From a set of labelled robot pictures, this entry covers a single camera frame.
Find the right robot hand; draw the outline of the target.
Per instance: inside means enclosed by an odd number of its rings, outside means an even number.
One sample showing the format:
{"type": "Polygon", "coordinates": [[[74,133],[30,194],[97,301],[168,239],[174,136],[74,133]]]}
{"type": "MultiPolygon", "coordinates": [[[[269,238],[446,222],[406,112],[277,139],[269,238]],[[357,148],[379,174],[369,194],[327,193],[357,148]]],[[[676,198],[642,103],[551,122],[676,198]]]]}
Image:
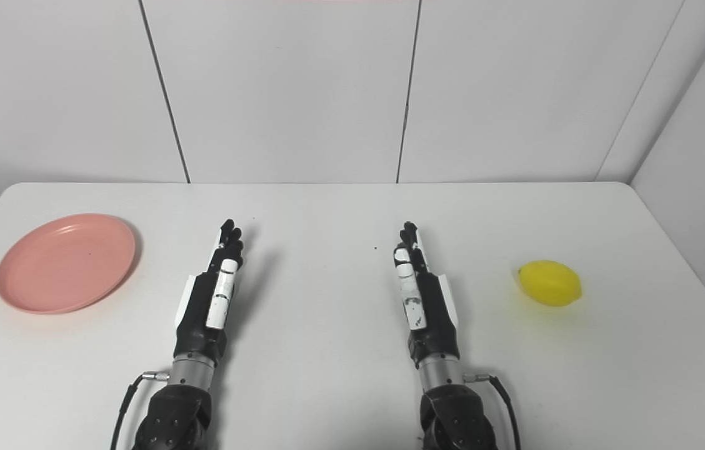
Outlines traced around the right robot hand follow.
{"type": "Polygon", "coordinates": [[[414,222],[404,223],[400,239],[393,251],[393,263],[409,325],[407,348],[410,358],[417,369],[422,361],[433,355],[459,358],[458,319],[449,294],[449,283],[444,276],[430,270],[414,222]]]}

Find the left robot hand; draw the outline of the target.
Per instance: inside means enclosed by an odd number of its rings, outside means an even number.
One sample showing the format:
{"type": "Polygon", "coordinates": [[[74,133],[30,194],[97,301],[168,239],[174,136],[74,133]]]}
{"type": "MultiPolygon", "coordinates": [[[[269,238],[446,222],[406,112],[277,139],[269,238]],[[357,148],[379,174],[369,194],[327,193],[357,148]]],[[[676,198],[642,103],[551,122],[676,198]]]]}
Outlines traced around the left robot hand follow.
{"type": "Polygon", "coordinates": [[[216,368],[227,346],[225,324],[235,290],[235,278],[242,268],[242,230],[232,219],[220,227],[220,236],[209,267],[192,283],[176,328],[173,356],[198,357],[216,368]]]}

